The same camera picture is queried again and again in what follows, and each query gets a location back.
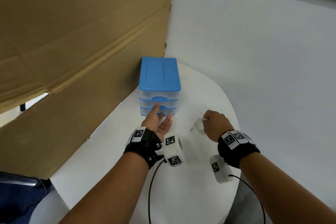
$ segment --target wristband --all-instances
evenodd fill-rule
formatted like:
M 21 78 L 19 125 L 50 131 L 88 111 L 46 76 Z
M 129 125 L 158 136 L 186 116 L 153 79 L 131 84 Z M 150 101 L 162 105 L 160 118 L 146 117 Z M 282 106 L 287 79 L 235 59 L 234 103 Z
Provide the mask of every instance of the wristband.
M 240 160 L 247 155 L 258 152 L 253 140 L 245 133 L 233 130 L 224 133 L 218 139 L 218 153 L 230 166 L 239 168 Z
M 162 148 L 162 144 L 154 131 L 146 127 L 136 128 L 129 137 L 124 153 L 133 152 L 143 157 L 148 163 L 149 168 L 163 158 L 163 155 L 158 155 L 156 151 Z

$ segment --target gray wall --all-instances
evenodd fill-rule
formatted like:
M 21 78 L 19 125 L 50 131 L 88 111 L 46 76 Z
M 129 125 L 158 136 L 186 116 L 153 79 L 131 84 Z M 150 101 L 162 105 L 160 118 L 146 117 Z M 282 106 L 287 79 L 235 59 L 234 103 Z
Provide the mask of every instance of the gray wall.
M 172 0 L 166 57 L 217 82 L 261 152 L 336 209 L 336 2 Z

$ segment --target brown cardboard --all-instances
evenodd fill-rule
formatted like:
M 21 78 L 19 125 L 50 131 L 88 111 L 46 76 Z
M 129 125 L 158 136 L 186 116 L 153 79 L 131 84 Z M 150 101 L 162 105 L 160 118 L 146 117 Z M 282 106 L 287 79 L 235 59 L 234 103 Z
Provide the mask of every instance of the brown cardboard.
M 0 0 L 0 171 L 50 178 L 162 57 L 170 0 Z

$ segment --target dark blue object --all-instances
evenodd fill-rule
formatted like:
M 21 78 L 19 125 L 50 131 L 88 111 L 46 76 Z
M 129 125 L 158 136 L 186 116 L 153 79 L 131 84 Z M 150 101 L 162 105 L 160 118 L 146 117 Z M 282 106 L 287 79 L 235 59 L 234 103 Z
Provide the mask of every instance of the dark blue object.
M 181 83 L 176 59 L 143 57 L 139 89 L 158 92 L 180 91 Z

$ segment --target person's right hand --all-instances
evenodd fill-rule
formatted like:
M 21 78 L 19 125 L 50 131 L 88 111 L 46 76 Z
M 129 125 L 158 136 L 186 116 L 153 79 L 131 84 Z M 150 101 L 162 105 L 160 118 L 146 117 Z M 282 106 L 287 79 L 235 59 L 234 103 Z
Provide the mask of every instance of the person's right hand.
M 225 115 L 207 110 L 203 116 L 204 132 L 214 142 L 218 143 L 218 138 L 227 131 L 234 130 L 228 118 Z

